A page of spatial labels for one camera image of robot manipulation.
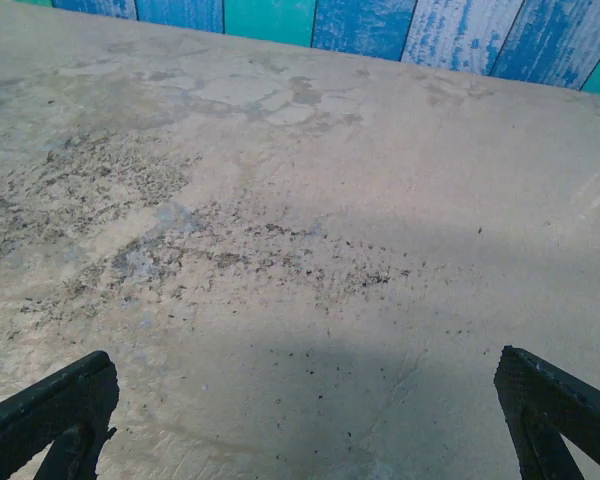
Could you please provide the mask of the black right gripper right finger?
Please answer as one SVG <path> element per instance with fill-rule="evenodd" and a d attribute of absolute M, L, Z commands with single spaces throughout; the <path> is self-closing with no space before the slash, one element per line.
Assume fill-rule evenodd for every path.
<path fill-rule="evenodd" d="M 566 441 L 600 466 L 600 390 L 510 345 L 494 385 L 523 479 L 581 479 Z"/>

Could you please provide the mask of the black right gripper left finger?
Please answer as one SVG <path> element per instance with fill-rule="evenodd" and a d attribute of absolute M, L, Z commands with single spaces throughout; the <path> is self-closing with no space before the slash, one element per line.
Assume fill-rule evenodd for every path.
<path fill-rule="evenodd" d="M 47 454 L 36 479 L 95 479 L 118 403 L 117 371 L 94 351 L 0 402 L 0 479 Z"/>

